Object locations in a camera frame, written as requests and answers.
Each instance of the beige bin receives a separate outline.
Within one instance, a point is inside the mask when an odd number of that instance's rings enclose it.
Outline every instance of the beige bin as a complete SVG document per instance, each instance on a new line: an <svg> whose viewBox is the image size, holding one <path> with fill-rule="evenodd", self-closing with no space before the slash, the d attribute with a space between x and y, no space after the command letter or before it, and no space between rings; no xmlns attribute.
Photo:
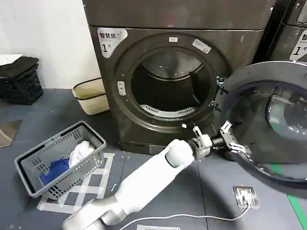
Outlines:
<svg viewBox="0 0 307 230"><path fill-rule="evenodd" d="M72 89L72 93L88 115L94 115L109 110L109 103L101 78L87 80L77 84Z"/></svg>

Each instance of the gray laundry basket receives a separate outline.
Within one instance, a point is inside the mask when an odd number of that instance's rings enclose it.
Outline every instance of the gray laundry basket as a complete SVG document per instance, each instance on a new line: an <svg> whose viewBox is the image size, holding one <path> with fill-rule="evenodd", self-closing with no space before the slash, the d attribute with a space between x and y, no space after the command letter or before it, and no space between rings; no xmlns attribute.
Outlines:
<svg viewBox="0 0 307 230"><path fill-rule="evenodd" d="M84 140L90 141L95 151L50 183L43 184L40 175L48 174L51 162L69 158L71 151ZM106 141L80 121L17 157L15 166L30 196L46 193L47 198L57 200L103 163L105 147Z"/></svg>

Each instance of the plastic basket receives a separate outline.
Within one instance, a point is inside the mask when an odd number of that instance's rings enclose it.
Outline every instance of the plastic basket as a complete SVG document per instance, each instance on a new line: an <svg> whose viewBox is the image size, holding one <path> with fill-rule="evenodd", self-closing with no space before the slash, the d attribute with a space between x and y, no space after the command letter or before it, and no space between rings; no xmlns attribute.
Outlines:
<svg viewBox="0 0 307 230"><path fill-rule="evenodd" d="M77 84L72 89L72 93L88 115L94 115L109 110L109 103L101 78L87 80Z"/></svg>
<svg viewBox="0 0 307 230"><path fill-rule="evenodd" d="M40 175L49 172L51 162L69 158L71 151L84 140L90 141L95 151L50 183L43 184ZM80 121L17 157L15 166L30 196L45 193L47 198L57 200L103 163L105 147L105 140Z"/></svg>
<svg viewBox="0 0 307 230"><path fill-rule="evenodd" d="M34 65L16 78L0 77L1 98L11 104L32 104L43 94Z"/></svg>

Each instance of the blue cloth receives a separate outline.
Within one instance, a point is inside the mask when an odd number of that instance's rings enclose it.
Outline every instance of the blue cloth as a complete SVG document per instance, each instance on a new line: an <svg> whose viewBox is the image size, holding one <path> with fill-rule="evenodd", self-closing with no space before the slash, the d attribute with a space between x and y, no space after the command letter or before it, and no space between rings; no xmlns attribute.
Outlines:
<svg viewBox="0 0 307 230"><path fill-rule="evenodd" d="M69 159L62 159L59 161L52 161L47 175L41 174L40 179L44 184L48 184L62 173L66 172L69 169Z"/></svg>

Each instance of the white wall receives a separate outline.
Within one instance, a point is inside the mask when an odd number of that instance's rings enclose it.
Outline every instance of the white wall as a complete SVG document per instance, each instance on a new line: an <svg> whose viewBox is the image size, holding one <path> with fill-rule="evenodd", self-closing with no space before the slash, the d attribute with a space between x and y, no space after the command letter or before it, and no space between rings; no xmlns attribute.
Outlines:
<svg viewBox="0 0 307 230"><path fill-rule="evenodd" d="M0 53L39 58L44 88L100 77L81 0L0 0Z"/></svg>

